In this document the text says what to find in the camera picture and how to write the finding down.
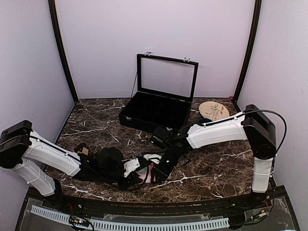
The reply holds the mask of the pink teal patterned sock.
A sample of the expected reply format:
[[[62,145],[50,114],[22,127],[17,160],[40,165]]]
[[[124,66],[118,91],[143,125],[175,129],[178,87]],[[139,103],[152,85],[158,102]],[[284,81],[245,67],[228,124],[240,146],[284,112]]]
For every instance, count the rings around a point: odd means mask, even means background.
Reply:
[[[146,184],[155,183],[156,176],[152,172],[154,166],[155,164],[151,163],[148,167],[144,167],[143,169],[136,171],[142,182],[144,181]]]

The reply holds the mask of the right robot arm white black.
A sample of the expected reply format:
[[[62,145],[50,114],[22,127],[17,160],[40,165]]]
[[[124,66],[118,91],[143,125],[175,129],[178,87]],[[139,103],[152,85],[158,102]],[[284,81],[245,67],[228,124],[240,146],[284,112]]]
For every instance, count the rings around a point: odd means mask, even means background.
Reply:
[[[157,128],[150,141],[164,152],[151,170],[151,183],[165,181],[180,157],[193,149],[227,141],[248,141],[254,158],[254,172],[253,192],[246,197],[245,204],[250,209],[257,208],[264,201],[263,193],[268,189],[277,153],[276,128],[264,113],[250,104],[243,112],[225,119],[184,125],[176,131]]]

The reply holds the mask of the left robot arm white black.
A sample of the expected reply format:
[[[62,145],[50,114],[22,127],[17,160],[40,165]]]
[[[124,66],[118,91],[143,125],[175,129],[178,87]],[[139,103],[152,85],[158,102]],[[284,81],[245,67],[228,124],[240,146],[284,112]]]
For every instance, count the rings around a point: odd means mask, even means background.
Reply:
[[[59,183],[46,175],[35,162],[47,164],[81,181],[100,179],[116,183],[120,189],[134,183],[132,173],[140,167],[139,158],[123,161],[122,154],[116,149],[98,157],[94,160],[49,142],[32,129],[28,120],[5,129],[0,135],[0,166],[16,172],[41,195],[49,196],[49,202],[58,210],[68,206],[68,199],[60,193]]]

